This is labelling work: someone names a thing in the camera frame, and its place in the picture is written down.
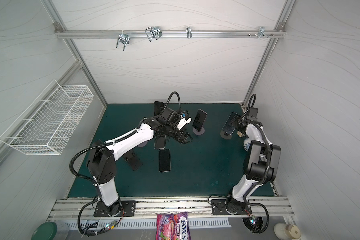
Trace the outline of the black folding phone stand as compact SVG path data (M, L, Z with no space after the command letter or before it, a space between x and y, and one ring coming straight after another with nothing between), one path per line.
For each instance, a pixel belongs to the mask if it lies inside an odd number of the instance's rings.
M137 171L143 165L143 162L139 159L139 157L134 152L134 150L129 150L124 155L122 155L122 158L125 160L125 162L130 166L130 168L134 172Z

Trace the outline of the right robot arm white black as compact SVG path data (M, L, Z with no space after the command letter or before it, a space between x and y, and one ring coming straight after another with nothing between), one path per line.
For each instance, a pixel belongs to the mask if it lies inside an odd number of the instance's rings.
M264 184L274 181L277 175L281 148L268 139L257 114L257 108L248 107L243 116L235 117L231 121L232 127L245 135L247 151L243 165L244 175L226 197L226 209L232 215L251 206L251 194Z

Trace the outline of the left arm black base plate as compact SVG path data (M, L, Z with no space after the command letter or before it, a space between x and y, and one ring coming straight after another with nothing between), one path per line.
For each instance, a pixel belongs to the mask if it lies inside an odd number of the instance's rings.
M136 201L116 201L111 206L99 201L95 207L94 217L133 217L135 209Z

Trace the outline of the phone silver edge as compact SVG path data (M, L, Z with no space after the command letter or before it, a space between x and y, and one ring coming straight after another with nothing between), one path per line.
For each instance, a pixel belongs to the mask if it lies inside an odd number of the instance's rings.
M154 149L163 150L165 148L166 148L166 136L165 135L156 136L155 137Z

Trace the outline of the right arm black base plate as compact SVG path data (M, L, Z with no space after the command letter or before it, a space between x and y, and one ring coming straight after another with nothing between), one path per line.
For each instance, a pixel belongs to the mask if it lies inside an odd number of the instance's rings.
M212 214L213 215L252 215L252 209L245 203L232 199L227 201L225 199L212 199Z

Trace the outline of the phone black landscape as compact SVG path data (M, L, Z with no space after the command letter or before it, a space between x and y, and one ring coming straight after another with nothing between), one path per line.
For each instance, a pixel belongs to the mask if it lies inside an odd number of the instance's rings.
M159 151L159 172L169 172L171 170L171 153L169 149Z

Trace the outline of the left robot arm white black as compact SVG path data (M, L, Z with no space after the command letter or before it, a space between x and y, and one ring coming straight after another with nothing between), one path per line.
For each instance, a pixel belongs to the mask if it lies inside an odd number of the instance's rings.
M97 141L91 147L75 154L69 163L69 169L74 176L90 181L96 187L101 207L105 208L105 215L114 217L122 210L115 184L115 162L156 135L168 136L183 145L192 142L192 137L184 130L184 126L191 121L187 111L163 108L159 115L141 119L138 126L131 131L104 143ZM90 177L74 169L76 159L87 152L90 153L87 163Z

